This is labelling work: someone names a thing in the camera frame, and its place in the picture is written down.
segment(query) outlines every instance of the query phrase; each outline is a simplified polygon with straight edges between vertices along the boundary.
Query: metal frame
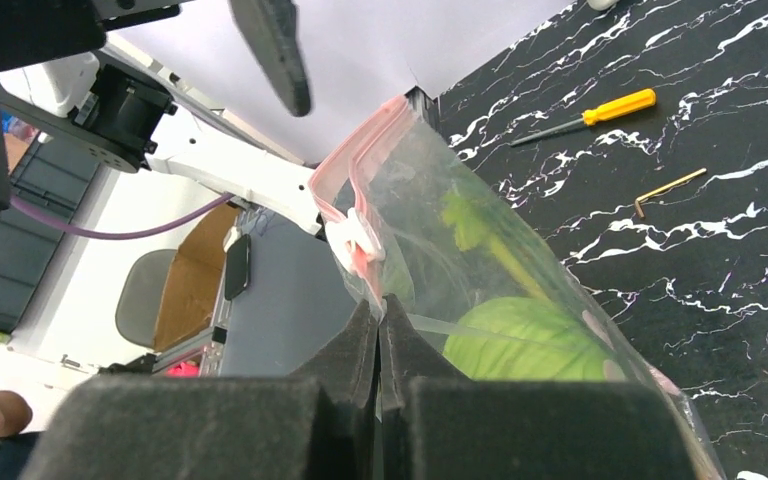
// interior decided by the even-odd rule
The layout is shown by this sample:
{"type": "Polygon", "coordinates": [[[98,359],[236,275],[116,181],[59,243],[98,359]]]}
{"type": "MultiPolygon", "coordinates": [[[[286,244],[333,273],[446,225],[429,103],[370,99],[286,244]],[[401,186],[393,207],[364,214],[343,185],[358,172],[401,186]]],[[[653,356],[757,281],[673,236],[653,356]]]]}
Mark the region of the metal frame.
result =
{"type": "Polygon", "coordinates": [[[222,327],[208,326],[198,335],[158,355],[153,373],[162,374],[181,362],[201,356],[199,376],[215,376],[219,372],[219,362],[222,359],[227,334],[227,330],[222,327]]]}
{"type": "Polygon", "coordinates": [[[213,304],[213,314],[210,317],[210,326],[228,329],[231,318],[231,302],[225,300],[225,269],[222,266],[222,276],[219,277],[219,288],[217,289],[216,303],[213,304]]]}

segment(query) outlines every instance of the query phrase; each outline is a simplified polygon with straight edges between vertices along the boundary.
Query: pink object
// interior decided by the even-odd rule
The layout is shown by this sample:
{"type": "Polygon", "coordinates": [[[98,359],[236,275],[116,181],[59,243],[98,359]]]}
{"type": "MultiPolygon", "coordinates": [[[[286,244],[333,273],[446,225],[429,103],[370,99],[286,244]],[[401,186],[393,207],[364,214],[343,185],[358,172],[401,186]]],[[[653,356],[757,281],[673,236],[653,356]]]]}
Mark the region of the pink object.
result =
{"type": "Polygon", "coordinates": [[[587,310],[581,312],[581,319],[584,320],[584,323],[587,324],[590,330],[592,330],[597,337],[605,342],[605,344],[610,347],[611,350],[615,350],[614,344],[611,342],[611,337],[608,336],[608,332],[605,330],[605,327],[599,323],[599,320],[592,313],[588,312],[587,310]]]}
{"type": "MultiPolygon", "coordinates": [[[[387,160],[390,151],[414,125],[413,116],[405,114],[407,110],[407,99],[401,95],[382,105],[337,147],[311,176],[308,186],[326,224],[347,221],[346,214],[335,208],[333,203],[348,182],[355,192],[355,211],[372,231],[378,230],[381,220],[363,192],[381,164],[387,160]]],[[[332,245],[332,248],[348,249],[354,272],[363,280],[372,299],[381,307],[380,262],[374,259],[372,253],[364,252],[357,242],[332,245]]]]}
{"type": "Polygon", "coordinates": [[[169,377],[198,377],[199,368],[189,363],[179,363],[166,371],[169,377]]]}
{"type": "Polygon", "coordinates": [[[646,362],[646,366],[649,367],[649,373],[652,374],[655,381],[658,382],[658,386],[660,386],[663,391],[675,397],[681,395],[681,390],[669,379],[669,377],[661,373],[660,370],[653,367],[649,362],[646,362]]]}

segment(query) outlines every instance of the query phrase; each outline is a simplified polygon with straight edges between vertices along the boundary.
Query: ziplock bag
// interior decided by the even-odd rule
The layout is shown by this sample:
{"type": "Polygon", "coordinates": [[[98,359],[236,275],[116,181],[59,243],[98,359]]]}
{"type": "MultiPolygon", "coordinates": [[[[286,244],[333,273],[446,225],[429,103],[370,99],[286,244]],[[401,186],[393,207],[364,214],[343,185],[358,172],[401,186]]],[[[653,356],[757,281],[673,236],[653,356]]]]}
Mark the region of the ziplock bag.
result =
{"type": "Polygon", "coordinates": [[[699,479],[724,478],[690,400],[649,365],[546,243],[394,98],[309,187],[346,287],[472,379],[638,382],[675,415],[699,479]]]}

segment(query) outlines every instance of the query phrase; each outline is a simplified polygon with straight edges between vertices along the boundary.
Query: screwdriver handle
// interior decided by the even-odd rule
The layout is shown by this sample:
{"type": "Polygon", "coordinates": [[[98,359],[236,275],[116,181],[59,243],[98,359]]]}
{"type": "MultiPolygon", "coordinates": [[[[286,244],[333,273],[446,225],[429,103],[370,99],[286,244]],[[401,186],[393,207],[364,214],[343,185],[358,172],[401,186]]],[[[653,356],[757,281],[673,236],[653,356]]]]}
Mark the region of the screwdriver handle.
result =
{"type": "Polygon", "coordinates": [[[604,122],[605,120],[611,120],[629,113],[643,110],[655,105],[657,97],[655,96],[655,90],[647,88],[631,95],[618,98],[612,102],[600,105],[593,110],[587,110],[582,115],[584,123],[588,126],[595,125],[598,122],[604,122]]]}

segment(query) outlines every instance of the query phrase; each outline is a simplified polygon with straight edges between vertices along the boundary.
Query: allen key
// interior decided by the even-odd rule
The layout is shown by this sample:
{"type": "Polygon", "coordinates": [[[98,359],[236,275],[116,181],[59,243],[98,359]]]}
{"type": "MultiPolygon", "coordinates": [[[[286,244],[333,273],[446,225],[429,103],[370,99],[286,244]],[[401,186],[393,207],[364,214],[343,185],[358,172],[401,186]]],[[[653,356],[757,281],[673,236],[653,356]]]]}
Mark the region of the allen key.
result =
{"type": "Polygon", "coordinates": [[[665,193],[666,191],[671,190],[683,183],[687,183],[696,177],[705,175],[707,172],[708,172],[707,168],[700,168],[699,170],[696,170],[690,175],[685,175],[674,182],[670,182],[664,185],[663,187],[656,188],[655,190],[652,190],[647,194],[637,197],[637,199],[634,200],[634,209],[637,210],[637,215],[640,217],[641,220],[646,218],[646,215],[643,214],[643,207],[640,205],[641,203],[645,202],[646,200],[649,200],[652,197],[665,193]]]}

